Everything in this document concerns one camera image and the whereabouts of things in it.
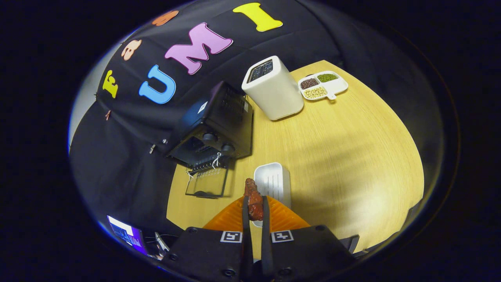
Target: blue letter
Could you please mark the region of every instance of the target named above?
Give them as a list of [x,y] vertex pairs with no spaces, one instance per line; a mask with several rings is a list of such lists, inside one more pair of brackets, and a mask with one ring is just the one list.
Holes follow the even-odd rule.
[[158,69],[158,65],[154,65],[153,67],[151,67],[150,71],[148,72],[148,78],[152,77],[160,80],[165,84],[165,86],[167,86],[165,92],[160,93],[156,91],[155,89],[151,88],[148,85],[147,81],[145,81],[143,82],[143,84],[141,84],[141,87],[139,88],[139,95],[146,96],[157,104],[167,103],[174,96],[174,92],[176,92],[176,82],[170,76],[161,72]]

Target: toaster oven knob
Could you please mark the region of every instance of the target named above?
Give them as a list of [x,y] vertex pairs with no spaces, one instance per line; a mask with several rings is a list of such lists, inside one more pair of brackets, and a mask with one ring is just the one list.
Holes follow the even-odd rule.
[[214,146],[217,142],[217,136],[212,133],[206,133],[202,137],[202,142],[208,146]]
[[233,147],[232,145],[223,145],[222,148],[221,148],[221,154],[225,155],[225,156],[231,156],[233,154],[233,152],[235,152],[235,147]]

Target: foam letter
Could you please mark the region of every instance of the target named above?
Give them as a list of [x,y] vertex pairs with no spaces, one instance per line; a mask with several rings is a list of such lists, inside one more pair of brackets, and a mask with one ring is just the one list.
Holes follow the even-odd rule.
[[124,51],[122,51],[122,57],[124,57],[125,61],[132,57],[134,51],[136,51],[139,45],[141,45],[141,42],[142,40],[132,40],[131,42],[129,42],[129,44],[127,44],[127,46],[125,46]]
[[176,82],[170,76],[161,72],[158,69],[158,65],[154,65],[153,67],[151,67],[150,71],[148,72],[148,78],[153,78],[153,77],[165,84],[166,86],[165,91],[163,93],[160,93],[155,89],[151,88],[148,85],[148,82],[145,81],[143,82],[143,84],[141,84],[141,87],[139,88],[139,95],[146,96],[147,98],[149,98],[150,100],[152,100],[157,104],[165,104],[174,96],[174,92],[176,92]]
[[110,92],[111,96],[115,98],[117,96],[118,85],[117,84],[114,85],[115,78],[111,76],[112,73],[113,73],[112,70],[109,70],[106,73],[106,77],[104,78],[103,82],[103,89]]
[[207,23],[201,23],[189,31],[189,37],[192,45],[174,45],[167,50],[165,58],[173,58],[188,69],[188,74],[196,73],[202,63],[193,62],[189,58],[207,61],[209,55],[204,45],[209,47],[211,54],[217,54],[228,48],[232,39],[227,39],[207,27]]
[[273,19],[263,9],[259,3],[248,3],[233,9],[235,13],[242,13],[251,19],[256,25],[257,31],[268,31],[281,27],[284,23]]
[[165,13],[161,16],[159,16],[158,18],[156,18],[152,24],[153,25],[156,25],[156,26],[161,26],[162,24],[170,21],[173,17],[175,17],[177,15],[177,13],[179,13],[179,11],[170,11],[168,13]]

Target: green beans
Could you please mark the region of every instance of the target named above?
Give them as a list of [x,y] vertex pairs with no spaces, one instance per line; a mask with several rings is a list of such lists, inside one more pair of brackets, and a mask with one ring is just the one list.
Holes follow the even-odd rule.
[[333,75],[333,74],[330,74],[330,73],[325,73],[325,74],[321,74],[321,75],[317,76],[317,78],[321,82],[327,82],[327,81],[337,79],[338,77]]
[[327,90],[324,87],[316,87],[313,89],[308,89],[304,91],[305,97],[308,99],[318,98],[327,94]]

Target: laptop screen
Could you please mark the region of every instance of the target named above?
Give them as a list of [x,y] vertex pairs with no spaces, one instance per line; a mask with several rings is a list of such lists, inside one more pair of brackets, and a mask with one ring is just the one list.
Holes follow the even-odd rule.
[[133,246],[144,255],[148,255],[141,230],[120,222],[109,215],[108,220],[110,221],[111,229],[116,236],[126,241],[129,245]]

